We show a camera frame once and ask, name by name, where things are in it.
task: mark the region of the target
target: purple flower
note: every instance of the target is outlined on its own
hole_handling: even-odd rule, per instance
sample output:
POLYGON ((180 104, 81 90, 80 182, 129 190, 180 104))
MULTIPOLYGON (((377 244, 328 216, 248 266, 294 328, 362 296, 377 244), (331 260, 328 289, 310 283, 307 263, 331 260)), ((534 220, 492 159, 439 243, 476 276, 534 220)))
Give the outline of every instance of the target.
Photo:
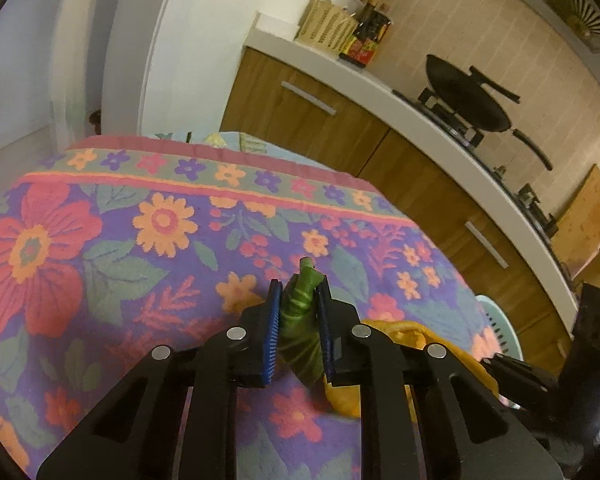
POLYGON ((324 189, 324 195, 329 200, 335 200, 338 204, 344 205, 344 191, 338 189, 333 184, 329 184, 328 186, 322 186, 324 189))
POLYGON ((59 153, 58 155, 50 156, 47 160, 40 162, 40 164, 50 170, 56 165, 56 162, 59 162, 64 158, 64 155, 64 153, 59 153))
POLYGON ((181 158, 178 161, 178 167, 173 171, 179 175, 186 175, 193 182, 198 178, 198 173, 204 170, 206 170, 206 164, 198 162, 195 158, 190 158, 189 160, 181 158))
POLYGON ((120 169, 120 164, 128 160, 131 160, 131 157, 126 154, 126 150, 122 150, 117 153, 109 153, 100 165, 108 166, 111 171, 117 171, 120 169))
POLYGON ((391 211, 394 206, 389 202, 384 196, 379 196, 376 198, 376 203, 378 204, 378 209, 382 209, 384 211, 391 211))
POLYGON ((256 171, 255 183, 258 184, 258 186, 266 187, 272 193, 277 193, 279 191, 278 186, 280 185, 280 182, 282 182, 282 179, 270 171, 256 171))

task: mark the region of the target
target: silver screw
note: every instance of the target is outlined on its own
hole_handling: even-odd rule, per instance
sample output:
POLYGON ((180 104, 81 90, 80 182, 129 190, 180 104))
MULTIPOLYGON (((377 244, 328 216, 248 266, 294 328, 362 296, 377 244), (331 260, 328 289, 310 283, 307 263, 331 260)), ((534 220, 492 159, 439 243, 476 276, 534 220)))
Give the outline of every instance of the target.
POLYGON ((427 353, 436 359, 442 359, 446 355, 446 348, 438 343, 433 343, 427 347, 427 353))
POLYGON ((226 331, 226 336, 233 341, 240 341, 240 339, 244 339, 244 336, 246 335, 247 331, 241 326, 234 326, 226 331))
POLYGON ((356 325, 351 329, 351 333, 356 337, 365 338, 371 335, 371 329, 367 325, 356 325))
POLYGON ((156 361, 162 361, 171 354, 171 349, 168 346, 160 345, 151 350, 151 357, 156 361))

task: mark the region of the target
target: wooden cutting board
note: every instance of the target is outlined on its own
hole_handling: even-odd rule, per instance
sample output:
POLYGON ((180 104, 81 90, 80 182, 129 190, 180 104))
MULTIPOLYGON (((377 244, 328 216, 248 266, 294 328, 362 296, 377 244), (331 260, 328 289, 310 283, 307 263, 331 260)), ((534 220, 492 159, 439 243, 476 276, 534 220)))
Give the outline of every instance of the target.
POLYGON ((558 260, 577 272, 600 245, 600 168, 593 165, 551 239, 558 260))

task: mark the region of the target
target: plastic laundry basket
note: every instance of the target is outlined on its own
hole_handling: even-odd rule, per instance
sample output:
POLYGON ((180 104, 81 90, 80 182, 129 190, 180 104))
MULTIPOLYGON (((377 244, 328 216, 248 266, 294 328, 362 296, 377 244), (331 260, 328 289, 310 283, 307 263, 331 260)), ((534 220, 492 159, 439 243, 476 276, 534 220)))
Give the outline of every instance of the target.
POLYGON ((476 296, 475 299, 480 302, 480 305, 487 314, 491 327, 498 338, 502 353, 523 361, 522 348, 520 348, 516 331, 513 330, 509 319, 507 319, 502 309, 491 298, 487 298, 486 296, 476 296))

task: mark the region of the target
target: wooden cabinet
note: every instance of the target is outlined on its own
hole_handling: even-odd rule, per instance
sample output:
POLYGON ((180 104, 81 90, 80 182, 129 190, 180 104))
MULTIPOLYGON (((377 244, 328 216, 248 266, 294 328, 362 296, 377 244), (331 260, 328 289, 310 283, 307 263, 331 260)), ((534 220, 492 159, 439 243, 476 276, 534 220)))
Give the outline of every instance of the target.
POLYGON ((250 48, 221 125, 222 131, 251 134, 352 175, 388 129, 335 90, 250 48))
POLYGON ((476 294, 502 307, 526 361, 552 372, 562 367, 571 340, 551 300, 509 239, 451 177, 392 130, 360 178, 410 216, 476 294))

